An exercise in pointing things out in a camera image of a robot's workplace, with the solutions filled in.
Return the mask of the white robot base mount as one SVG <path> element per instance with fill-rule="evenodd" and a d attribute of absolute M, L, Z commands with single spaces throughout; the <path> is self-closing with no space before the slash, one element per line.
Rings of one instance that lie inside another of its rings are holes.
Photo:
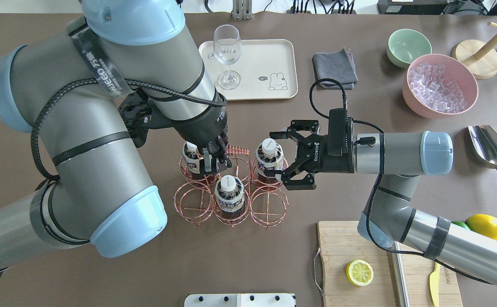
<path fill-rule="evenodd" d="M 185 307 L 295 307 L 297 300 L 291 293 L 220 293 L 192 294 Z"/>

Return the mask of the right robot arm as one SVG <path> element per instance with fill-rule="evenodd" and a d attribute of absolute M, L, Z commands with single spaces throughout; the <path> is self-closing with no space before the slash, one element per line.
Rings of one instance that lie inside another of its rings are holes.
<path fill-rule="evenodd" d="M 410 205 L 423 176 L 451 171 L 453 144 L 444 132 L 353 132 L 346 108 L 329 111 L 328 134 L 317 120 L 292 120 L 272 139 L 297 144 L 295 160 L 284 170 L 266 170 L 287 190 L 314 190 L 318 173 L 376 174 L 360 216 L 358 233 L 379 249 L 399 253 L 394 243 L 476 281 L 497 286 L 497 240 L 455 225 Z"/>

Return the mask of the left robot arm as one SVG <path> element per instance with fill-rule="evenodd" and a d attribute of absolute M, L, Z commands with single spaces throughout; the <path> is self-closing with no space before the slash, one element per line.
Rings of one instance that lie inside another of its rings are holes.
<path fill-rule="evenodd" d="M 200 170 L 227 157 L 226 99 L 174 0 L 83 0 L 64 32 L 0 58 L 0 118 L 31 134 L 45 181 L 0 209 L 0 273 L 92 243 L 112 258 L 145 245 L 168 217 L 137 148 L 174 128 Z"/>

